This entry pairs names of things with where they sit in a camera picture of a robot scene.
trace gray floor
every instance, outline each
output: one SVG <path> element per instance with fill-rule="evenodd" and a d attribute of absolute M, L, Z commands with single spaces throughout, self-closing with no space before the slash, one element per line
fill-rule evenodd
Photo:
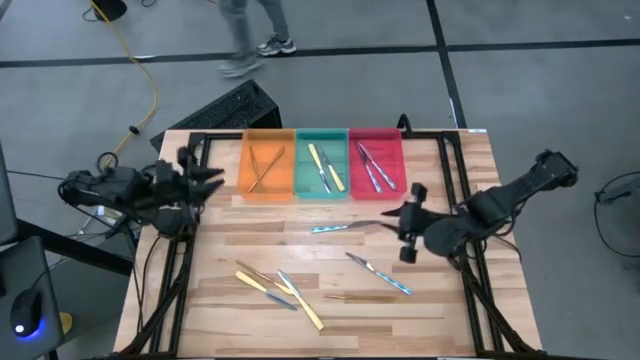
<path fill-rule="evenodd" d="M 300 48 L 434 44 L 419 0 L 283 0 Z M 128 1 L 115 25 L 136 55 L 226 52 L 231 43 L 215 5 L 164 1 L 149 9 Z M 449 44 L 640 37 L 637 1 L 437 1 Z M 84 22 L 87 1 L 13 1 L 0 20 L 0 60 L 122 56 L 102 23 Z M 269 22 L 255 3 L 256 40 Z M 546 350 L 632 359 L 640 352 L 640 262 L 610 253 L 593 224 L 593 192 L 640 168 L 640 48 L 494 51 L 450 54 L 467 123 L 489 130 L 504 181 L 528 169 L 545 148 L 581 169 L 578 185 L 532 199 L 516 227 L 534 312 Z M 157 154 L 147 139 L 236 86 L 218 63 L 148 66 L 159 88 L 157 114 L 124 150 L 131 166 Z M 435 53 L 271 59 L 253 78 L 280 105 L 287 127 L 393 126 L 400 113 L 414 127 L 452 128 Z M 0 137 L 12 170 L 64 176 L 92 169 L 151 105 L 144 74 L 132 65 L 0 69 Z M 55 193 L 56 182 L 11 176 L 20 217 L 73 233 L 84 221 Z M 632 201 L 602 208 L 605 235 L 639 252 Z M 126 254 L 122 239 L 100 246 Z M 125 281 L 67 262 L 54 271 L 62 307 L 76 314 L 63 359 L 111 350 Z M 89 311 L 86 304 L 102 304 Z"/>

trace blue-handled knife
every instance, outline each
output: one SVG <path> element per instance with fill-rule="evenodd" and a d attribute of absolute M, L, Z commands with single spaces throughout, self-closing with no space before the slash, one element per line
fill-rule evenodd
<path fill-rule="evenodd" d="M 362 221 L 354 221 L 351 224 L 347 224 L 347 225 L 318 226 L 318 227 L 311 228 L 311 233 L 319 234 L 323 232 L 353 229 L 357 227 L 363 227 L 363 226 L 369 226 L 369 225 L 375 225 L 375 224 L 382 224 L 382 221 L 362 220 Z"/>
<path fill-rule="evenodd" d="M 385 275 L 379 271 L 377 271 L 376 269 L 373 268 L 373 266 L 365 259 L 355 256 L 352 253 L 345 253 L 348 257 L 350 257 L 353 261 L 357 262 L 358 264 L 360 264 L 362 267 L 364 267 L 365 269 L 371 271 L 372 273 L 378 275 L 379 277 L 383 278 L 386 282 L 388 282 L 389 284 L 395 286 L 396 288 L 398 288 L 400 291 L 402 291 L 403 293 L 407 294 L 407 295 L 412 295 L 413 294 L 413 290 L 409 289 L 408 287 L 402 285 L 401 283 L 393 280 L 392 278 L 390 278 L 388 275 Z"/>

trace yellow handle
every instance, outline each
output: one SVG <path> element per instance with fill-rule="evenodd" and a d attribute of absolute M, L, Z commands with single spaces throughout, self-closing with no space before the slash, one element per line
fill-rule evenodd
<path fill-rule="evenodd" d="M 307 302 L 304 301 L 300 296 L 298 295 L 295 295 L 295 296 L 298 299 L 298 302 L 300 302 L 300 305 L 302 305 L 302 308 L 304 309 L 304 311 L 306 311 L 307 315 L 309 315 L 309 319 L 313 321 L 313 324 L 318 328 L 318 330 L 322 330 L 324 328 L 324 324 L 322 323 L 318 315 L 316 315 L 316 313 L 313 312 L 309 304 L 307 304 Z"/>
<path fill-rule="evenodd" d="M 344 191 L 346 188 L 344 187 L 344 184 L 342 184 L 342 180 L 340 180 L 340 177 L 338 176 L 338 173 L 335 171 L 335 169 L 333 168 L 332 165 L 329 165 L 329 171 L 331 172 L 331 176 L 333 177 L 333 181 L 336 182 L 336 186 L 338 187 L 339 191 Z"/>
<path fill-rule="evenodd" d="M 280 288 L 280 290 L 282 290 L 282 292 L 284 292 L 287 295 L 293 295 L 293 291 L 289 290 L 288 287 L 284 286 L 284 285 L 280 285 L 277 282 L 273 282 L 277 287 Z"/>
<path fill-rule="evenodd" d="M 311 156 L 313 156 L 313 160 L 315 160 L 316 165 L 318 165 L 318 169 L 322 170 L 322 164 L 320 163 L 320 158 L 318 157 L 318 153 L 316 152 L 316 147 L 313 144 L 309 144 L 309 151 L 311 152 Z"/>
<path fill-rule="evenodd" d="M 253 280 L 252 278 L 249 277 L 249 275 L 243 273 L 242 271 L 236 271 L 236 277 L 242 281 L 244 281 L 245 283 L 247 283 L 248 285 L 253 286 L 254 288 L 266 293 L 267 289 L 260 285 L 257 281 Z"/>

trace teal bin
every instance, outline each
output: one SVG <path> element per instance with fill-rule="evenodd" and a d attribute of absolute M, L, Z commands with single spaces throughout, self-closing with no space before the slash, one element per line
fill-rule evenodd
<path fill-rule="evenodd" d="M 296 162 L 293 190 L 304 199 L 340 199 L 349 194 L 349 146 L 347 129 L 298 129 L 296 130 Z M 313 144 L 331 192 L 327 192 L 318 165 L 311 155 Z M 340 179 L 339 190 L 327 159 Z"/>

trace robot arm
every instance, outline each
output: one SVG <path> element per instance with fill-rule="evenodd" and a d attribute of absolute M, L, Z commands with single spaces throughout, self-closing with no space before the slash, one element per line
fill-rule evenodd
<path fill-rule="evenodd" d="M 206 182 L 223 172 L 196 166 L 193 154 L 178 150 L 182 173 L 172 164 L 158 160 L 142 171 L 118 166 L 99 169 L 94 176 L 88 170 L 71 172 L 58 186 L 60 198 L 71 206 L 96 206 L 117 210 L 141 224 L 152 224 L 169 238 L 192 221 L 194 207 L 203 206 L 224 180 Z M 183 209 L 168 208 L 182 206 Z"/>
<path fill-rule="evenodd" d="M 456 256 L 469 241 L 482 241 L 508 223 L 513 223 L 527 200 L 540 191 L 573 186 L 578 169 L 559 152 L 546 150 L 536 157 L 535 165 L 524 175 L 504 186 L 479 191 L 456 205 L 455 214 L 438 214 L 422 209 L 427 190 L 413 184 L 414 202 L 405 202 L 399 209 L 383 213 L 399 216 L 399 226 L 387 226 L 407 243 L 400 259 L 414 263 L 415 241 L 424 238 L 429 251 L 439 256 Z"/>

